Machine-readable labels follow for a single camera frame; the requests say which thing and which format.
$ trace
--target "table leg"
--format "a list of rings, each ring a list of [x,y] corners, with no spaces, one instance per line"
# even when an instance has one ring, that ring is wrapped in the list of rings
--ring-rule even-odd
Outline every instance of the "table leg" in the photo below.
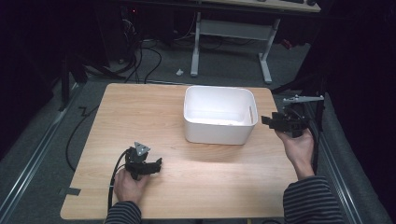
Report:
[[[191,76],[198,76],[198,65],[199,65],[199,36],[201,33],[201,12],[197,12],[197,22],[195,27],[195,46],[192,53],[191,62]]]
[[[268,36],[268,40],[267,40],[267,44],[264,49],[264,53],[259,53],[260,65],[262,66],[262,75],[264,76],[264,82],[266,84],[272,83],[270,71],[268,69],[268,64],[267,64],[267,57],[268,57],[268,53],[270,52],[271,46],[274,42],[274,38],[275,38],[277,27],[279,26],[279,23],[280,23],[280,19],[276,19],[272,26],[270,34]]]

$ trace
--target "striped sleeve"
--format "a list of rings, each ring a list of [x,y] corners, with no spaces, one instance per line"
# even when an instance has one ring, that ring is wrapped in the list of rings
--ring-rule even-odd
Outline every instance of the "striped sleeve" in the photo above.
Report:
[[[110,208],[106,218],[106,224],[128,223],[138,224],[141,221],[139,207],[133,202],[118,202]]]
[[[289,224],[345,223],[324,176],[310,176],[290,184],[283,196],[283,207]]]

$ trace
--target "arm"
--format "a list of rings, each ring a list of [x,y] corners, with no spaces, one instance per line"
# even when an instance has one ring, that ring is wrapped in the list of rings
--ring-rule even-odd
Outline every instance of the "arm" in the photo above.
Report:
[[[149,175],[143,175],[139,181],[133,180],[131,174],[125,169],[120,170],[115,176],[114,192],[119,199],[107,214],[106,223],[132,223],[141,221],[141,212],[137,207],[144,187],[149,181]]]
[[[297,174],[298,181],[285,190],[283,207],[286,223],[344,223],[335,197],[324,176],[315,176],[311,160],[314,140],[311,132],[290,138],[276,132],[282,140],[286,155]]]

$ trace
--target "metal stand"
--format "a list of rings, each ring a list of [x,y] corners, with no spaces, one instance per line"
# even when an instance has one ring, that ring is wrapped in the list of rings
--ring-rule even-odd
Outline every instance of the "metal stand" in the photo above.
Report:
[[[270,71],[268,69],[267,57],[274,42],[277,27],[280,19],[276,19],[272,26],[254,25],[247,23],[201,20],[201,12],[197,13],[195,27],[195,46],[192,53],[191,76],[198,76],[199,66],[199,39],[200,35],[219,35],[236,38],[265,40],[266,45],[263,53],[259,53],[259,60],[262,66],[262,75],[267,84],[272,83]]]

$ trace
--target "human hand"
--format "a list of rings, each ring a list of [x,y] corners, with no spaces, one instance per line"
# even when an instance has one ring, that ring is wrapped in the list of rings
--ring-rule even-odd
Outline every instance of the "human hand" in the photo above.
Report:
[[[291,138],[285,133],[275,131],[285,146],[286,156],[294,166],[299,180],[314,175],[311,161],[314,152],[314,138],[308,129],[303,130],[303,135]]]
[[[148,181],[149,175],[142,175],[140,180],[134,180],[131,173],[121,169],[115,176],[114,192],[120,202],[131,201],[138,204]]]

